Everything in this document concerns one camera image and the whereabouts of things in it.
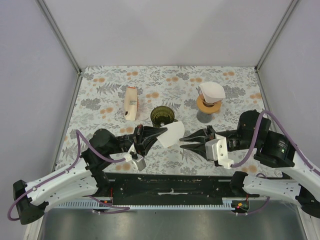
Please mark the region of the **orange coffee filter pack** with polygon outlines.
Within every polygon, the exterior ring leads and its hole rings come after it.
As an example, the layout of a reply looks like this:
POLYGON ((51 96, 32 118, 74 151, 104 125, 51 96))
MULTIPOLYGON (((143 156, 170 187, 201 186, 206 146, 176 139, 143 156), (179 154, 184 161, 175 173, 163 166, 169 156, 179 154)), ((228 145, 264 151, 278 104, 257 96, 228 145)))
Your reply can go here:
POLYGON ((128 86, 124 96, 124 118, 135 121, 138 112, 138 90, 136 87, 128 86))

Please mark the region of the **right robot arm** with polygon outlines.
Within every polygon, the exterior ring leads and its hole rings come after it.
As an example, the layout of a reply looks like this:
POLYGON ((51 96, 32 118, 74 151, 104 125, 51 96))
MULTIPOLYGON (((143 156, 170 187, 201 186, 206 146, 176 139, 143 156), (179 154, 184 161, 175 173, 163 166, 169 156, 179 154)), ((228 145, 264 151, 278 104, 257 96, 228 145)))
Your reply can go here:
POLYGON ((262 165, 281 171, 294 182, 281 182, 246 172, 236 171, 229 191, 235 197, 268 197, 292 203, 310 216, 320 216, 320 169, 311 163, 288 133, 270 130, 276 117, 270 111, 243 112, 235 130, 216 132, 211 125, 180 141, 181 148, 192 151, 217 167, 235 169, 252 156, 262 165))

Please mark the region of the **green glass dripper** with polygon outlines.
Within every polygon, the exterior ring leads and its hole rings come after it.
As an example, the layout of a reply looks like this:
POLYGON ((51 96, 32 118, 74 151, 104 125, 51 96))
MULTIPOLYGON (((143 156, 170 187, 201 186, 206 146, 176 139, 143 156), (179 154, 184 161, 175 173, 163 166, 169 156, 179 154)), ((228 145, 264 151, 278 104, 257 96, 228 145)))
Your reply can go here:
POLYGON ((167 106, 157 106, 150 113, 152 125, 156 128, 171 124, 175 120, 174 111, 167 106))

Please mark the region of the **grey glass carafe wooden collar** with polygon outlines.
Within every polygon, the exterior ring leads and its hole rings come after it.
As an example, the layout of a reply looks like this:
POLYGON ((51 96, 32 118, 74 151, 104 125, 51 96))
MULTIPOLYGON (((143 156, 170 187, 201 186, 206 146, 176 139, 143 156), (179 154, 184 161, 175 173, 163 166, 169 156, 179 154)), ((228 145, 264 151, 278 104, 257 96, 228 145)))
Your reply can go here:
POLYGON ((213 114, 217 113, 221 106, 222 106, 222 101, 219 100, 214 103, 208 103, 205 101, 204 96, 201 94, 197 97, 196 99, 196 105, 198 108, 196 118, 201 122, 201 123, 209 123, 213 119, 213 114))

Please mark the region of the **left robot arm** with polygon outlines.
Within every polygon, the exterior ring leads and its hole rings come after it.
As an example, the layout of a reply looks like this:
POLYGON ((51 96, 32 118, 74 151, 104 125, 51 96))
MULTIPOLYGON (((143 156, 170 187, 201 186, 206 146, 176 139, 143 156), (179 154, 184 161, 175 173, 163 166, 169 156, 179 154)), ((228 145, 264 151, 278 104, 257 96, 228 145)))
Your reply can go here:
POLYGON ((125 161, 143 164, 150 148, 168 128, 140 124, 132 134, 121 136, 101 128, 90 140, 79 130, 75 132, 77 156, 73 163, 37 180, 20 179, 13 184, 14 202, 7 213, 10 221, 27 225, 64 201, 87 195, 106 196, 110 192, 110 182, 104 169, 112 163, 125 161), (11 216, 14 208, 17 218, 11 216))

